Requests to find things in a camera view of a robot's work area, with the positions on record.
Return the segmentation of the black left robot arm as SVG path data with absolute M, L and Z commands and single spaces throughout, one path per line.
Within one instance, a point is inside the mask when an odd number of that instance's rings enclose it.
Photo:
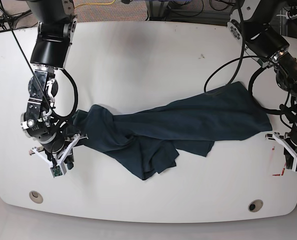
M 270 67 L 276 73 L 277 85 L 287 92 L 290 106 L 284 103 L 278 110 L 266 109 L 265 112 L 285 116 L 291 124 L 290 132 L 268 134 L 267 138 L 284 147 L 286 168 L 297 172 L 297 59 L 289 53 L 286 39 L 270 25 L 285 5 L 289 6 L 289 15 L 297 15 L 297 0 L 237 0 L 227 27 L 244 51 L 260 65 L 248 84 L 249 93 L 253 92 L 255 79 Z

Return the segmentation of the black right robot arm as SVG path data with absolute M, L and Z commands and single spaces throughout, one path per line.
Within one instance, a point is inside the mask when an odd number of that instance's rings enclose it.
M 32 148 L 29 153 L 39 156 L 48 164 L 52 176 L 59 177 L 73 168 L 73 147 L 82 137 L 79 132 L 65 131 L 78 106 L 77 85 L 65 70 L 77 25 L 75 6 L 72 0 L 28 0 L 26 3 L 39 22 L 30 58 L 36 70 L 28 84 L 29 99 L 20 125 L 28 137 L 40 143 L 40 147 Z M 55 112 L 59 87 L 55 70 L 61 70 L 73 87 L 73 107 L 66 116 Z

